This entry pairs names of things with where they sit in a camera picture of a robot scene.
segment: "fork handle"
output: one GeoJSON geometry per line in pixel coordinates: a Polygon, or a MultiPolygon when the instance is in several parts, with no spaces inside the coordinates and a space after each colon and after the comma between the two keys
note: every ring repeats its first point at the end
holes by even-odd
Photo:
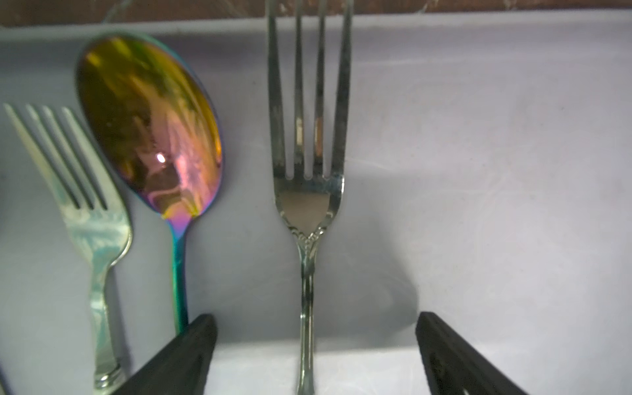
{"type": "Polygon", "coordinates": [[[301,258],[301,365],[298,378],[298,395],[314,394],[313,378],[313,301],[316,252],[321,232],[309,237],[298,234],[296,244],[301,258]]]}
{"type": "Polygon", "coordinates": [[[107,394],[117,389],[126,375],[121,369],[112,346],[109,313],[105,296],[107,270],[93,273],[90,290],[90,310],[95,342],[94,393],[107,394]]]}

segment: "spoon handle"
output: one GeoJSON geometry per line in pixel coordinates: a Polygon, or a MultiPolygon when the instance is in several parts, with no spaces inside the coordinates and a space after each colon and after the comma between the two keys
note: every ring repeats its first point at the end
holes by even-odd
{"type": "Polygon", "coordinates": [[[185,233],[179,236],[173,236],[173,265],[172,265],[172,282],[173,282],[173,315],[176,324],[176,335],[189,324],[189,314],[186,304],[186,285],[185,285],[185,233]]]}

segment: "rainbow spoon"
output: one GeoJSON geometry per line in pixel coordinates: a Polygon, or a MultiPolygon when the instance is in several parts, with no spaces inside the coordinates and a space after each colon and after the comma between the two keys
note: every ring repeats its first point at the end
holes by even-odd
{"type": "Polygon", "coordinates": [[[179,334],[189,322],[186,230],[209,208],[222,178],[219,126],[210,100],[175,53],[142,35],[93,41],[79,60],[76,86],[110,163],[171,228],[179,334]]]}

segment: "cutlery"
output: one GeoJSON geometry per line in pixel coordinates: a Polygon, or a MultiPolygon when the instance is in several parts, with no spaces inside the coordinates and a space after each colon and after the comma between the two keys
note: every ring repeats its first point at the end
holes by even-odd
{"type": "Polygon", "coordinates": [[[277,46],[276,0],[267,0],[268,96],[274,201],[285,225],[296,238],[301,260],[301,359],[298,381],[299,395],[314,393],[313,383],[313,274],[316,252],[340,208],[344,190],[344,150],[349,112],[349,78],[351,76],[351,17],[353,0],[346,0],[343,38],[338,69],[336,113],[331,175],[323,173],[323,86],[325,63],[326,0],[319,1],[319,45],[316,72],[313,175],[307,177],[304,166],[303,135],[303,56],[301,43],[302,0],[296,2],[296,52],[294,91],[294,166],[292,177],[286,176],[285,142],[281,73],[277,46]]]}
{"type": "Polygon", "coordinates": [[[35,131],[27,128],[13,106],[5,104],[4,108],[48,184],[70,240],[92,267],[90,309],[95,341],[94,393],[109,394],[126,379],[112,348],[104,292],[109,269],[131,245],[131,226],[125,205],[70,109],[61,109],[70,129],[68,133],[47,106],[38,111],[34,106],[26,105],[35,131]]]}
{"type": "Polygon", "coordinates": [[[185,234],[213,202],[222,174],[219,125],[193,72],[150,37],[110,35],[80,58],[83,111],[106,157],[167,221],[173,236],[176,334],[188,325],[185,234]]]}

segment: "silver fork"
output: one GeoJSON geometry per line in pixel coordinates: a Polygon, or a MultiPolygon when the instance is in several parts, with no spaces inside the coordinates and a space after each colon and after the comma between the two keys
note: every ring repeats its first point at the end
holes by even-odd
{"type": "Polygon", "coordinates": [[[303,55],[301,39],[302,2],[295,8],[296,61],[294,90],[294,168],[286,177],[281,73],[277,46],[276,0],[267,0],[268,22],[268,95],[270,137],[272,142],[272,174],[274,201],[281,218],[296,238],[301,260],[301,361],[298,380],[299,395],[314,393],[313,379],[313,274],[320,237],[331,224],[343,197],[344,149],[349,113],[349,79],[351,76],[351,17],[353,0],[346,0],[343,39],[338,69],[334,144],[331,175],[323,173],[323,91],[325,64],[325,13],[327,1],[319,1],[319,45],[316,71],[316,101],[314,117],[313,175],[305,174],[303,134],[303,55]]]}
{"type": "Polygon", "coordinates": [[[70,240],[92,267],[90,309],[95,342],[94,393],[112,393],[126,380],[126,375],[112,348],[105,285],[109,269],[125,255],[131,245],[127,210],[99,156],[67,107],[62,108],[61,112],[87,169],[82,166],[78,152],[69,143],[50,108],[42,106],[41,109],[46,126],[40,112],[30,104],[26,106],[41,146],[33,138],[35,133],[29,131],[13,107],[5,104],[4,108],[48,184],[70,240]]]}

